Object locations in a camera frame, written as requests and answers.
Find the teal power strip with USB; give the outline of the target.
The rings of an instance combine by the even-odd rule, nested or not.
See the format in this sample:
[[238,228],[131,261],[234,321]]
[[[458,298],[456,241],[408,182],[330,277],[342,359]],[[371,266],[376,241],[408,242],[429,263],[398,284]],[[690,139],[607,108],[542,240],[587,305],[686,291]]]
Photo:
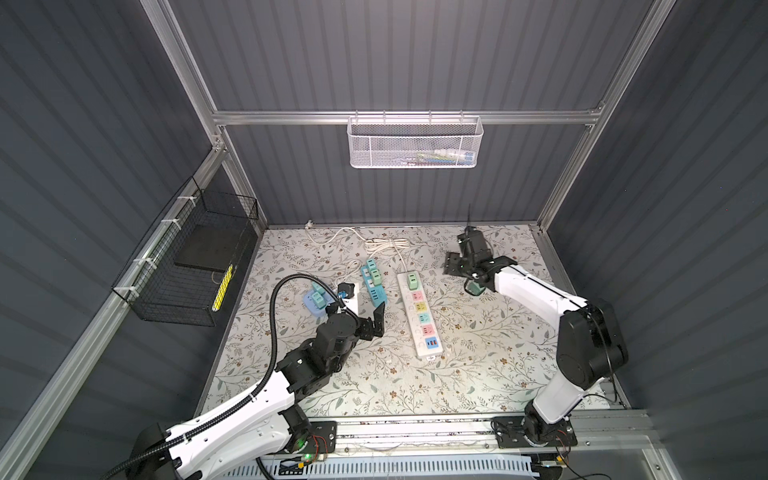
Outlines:
[[360,268],[364,285],[371,297],[374,308],[387,301],[383,285],[383,275],[373,259],[368,259]]

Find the light blue square power socket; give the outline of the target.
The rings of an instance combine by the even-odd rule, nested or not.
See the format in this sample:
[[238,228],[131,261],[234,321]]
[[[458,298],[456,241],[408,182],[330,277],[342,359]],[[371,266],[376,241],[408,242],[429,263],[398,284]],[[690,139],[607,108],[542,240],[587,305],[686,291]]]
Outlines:
[[332,299],[327,293],[320,294],[311,291],[302,297],[302,301],[314,317],[320,318],[326,315],[326,308],[332,302]]

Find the white multicolour power strip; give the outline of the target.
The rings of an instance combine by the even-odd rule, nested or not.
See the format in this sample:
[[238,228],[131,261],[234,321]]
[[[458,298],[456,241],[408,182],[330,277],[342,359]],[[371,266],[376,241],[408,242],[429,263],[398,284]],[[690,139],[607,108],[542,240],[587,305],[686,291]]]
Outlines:
[[415,291],[411,291],[406,285],[406,273],[408,272],[399,273],[397,281],[416,355],[419,359],[435,360],[444,351],[435,317],[430,309],[419,273],[417,272],[420,278],[420,289]]

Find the green charger cube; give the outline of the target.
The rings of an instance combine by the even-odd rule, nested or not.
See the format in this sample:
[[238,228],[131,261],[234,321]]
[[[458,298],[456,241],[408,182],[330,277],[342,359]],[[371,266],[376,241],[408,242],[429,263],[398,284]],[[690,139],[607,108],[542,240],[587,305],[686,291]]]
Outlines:
[[417,272],[408,272],[405,275],[406,285],[411,291],[420,289],[420,278]]
[[382,284],[382,275],[378,269],[374,271],[369,271],[369,273],[374,285]]

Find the teal charger cube front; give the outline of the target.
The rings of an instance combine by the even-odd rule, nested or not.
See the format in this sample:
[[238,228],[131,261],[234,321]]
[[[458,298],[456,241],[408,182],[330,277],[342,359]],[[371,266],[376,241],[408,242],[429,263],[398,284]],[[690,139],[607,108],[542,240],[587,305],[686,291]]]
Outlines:
[[324,296],[319,295],[317,292],[311,294],[310,299],[315,309],[325,309],[327,302]]

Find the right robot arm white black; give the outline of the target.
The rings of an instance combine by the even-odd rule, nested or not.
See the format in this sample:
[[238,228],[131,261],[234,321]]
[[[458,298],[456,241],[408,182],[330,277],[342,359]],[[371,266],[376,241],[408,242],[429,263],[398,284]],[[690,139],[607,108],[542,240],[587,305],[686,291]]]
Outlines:
[[537,442],[565,420],[602,379],[612,380],[629,353],[613,306],[570,294],[532,275],[507,256],[496,256],[484,234],[468,225],[459,250],[446,254],[444,273],[465,280],[465,292],[508,297],[552,326],[557,370],[525,408],[523,428]]

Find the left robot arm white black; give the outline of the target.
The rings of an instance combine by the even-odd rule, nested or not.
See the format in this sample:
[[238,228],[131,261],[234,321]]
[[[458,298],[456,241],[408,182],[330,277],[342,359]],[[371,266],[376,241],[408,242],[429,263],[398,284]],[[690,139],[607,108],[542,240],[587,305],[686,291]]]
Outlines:
[[344,310],[276,363],[263,387],[243,391],[219,407],[173,427],[145,429],[133,457],[160,444],[179,442],[125,469],[128,479],[213,479],[266,454],[304,448],[311,423],[299,402],[325,387],[340,372],[360,340],[385,332],[385,305],[371,318]]

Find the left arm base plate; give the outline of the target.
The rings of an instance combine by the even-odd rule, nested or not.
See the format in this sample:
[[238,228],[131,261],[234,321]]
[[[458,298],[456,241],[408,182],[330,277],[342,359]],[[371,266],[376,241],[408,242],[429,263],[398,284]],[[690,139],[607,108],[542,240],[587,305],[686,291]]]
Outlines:
[[306,435],[289,444],[285,451],[294,455],[330,454],[336,450],[338,423],[312,420]]

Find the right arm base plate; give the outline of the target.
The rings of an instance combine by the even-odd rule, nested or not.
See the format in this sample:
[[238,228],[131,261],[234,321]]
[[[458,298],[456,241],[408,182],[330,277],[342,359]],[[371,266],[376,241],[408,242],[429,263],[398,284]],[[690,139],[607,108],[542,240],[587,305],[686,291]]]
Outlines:
[[541,423],[534,417],[498,416],[490,421],[500,448],[575,447],[578,439],[568,419],[555,424]]

